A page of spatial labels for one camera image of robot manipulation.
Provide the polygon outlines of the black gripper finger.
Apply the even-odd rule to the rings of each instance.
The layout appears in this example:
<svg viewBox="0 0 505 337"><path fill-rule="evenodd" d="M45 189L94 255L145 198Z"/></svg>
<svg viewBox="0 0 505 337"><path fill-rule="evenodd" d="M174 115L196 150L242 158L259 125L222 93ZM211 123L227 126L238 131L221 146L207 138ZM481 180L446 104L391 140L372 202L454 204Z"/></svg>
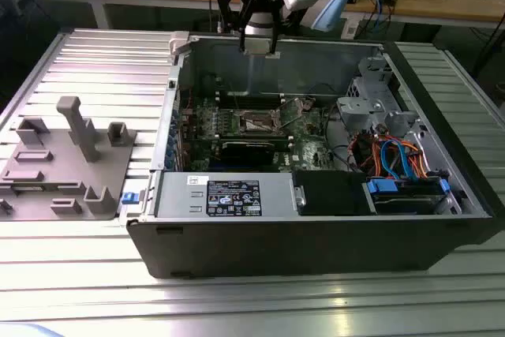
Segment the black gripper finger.
<svg viewBox="0 0 505 337"><path fill-rule="evenodd" d="M254 0L256 34L270 36L270 54L274 54L281 30L281 0Z"/></svg>
<svg viewBox="0 0 505 337"><path fill-rule="evenodd" d="M231 0L217 0L219 11L223 18L223 31L239 33L239 51L245 51L245 28L253 14L255 0L241 0L242 8L239 12L230 8Z"/></svg>

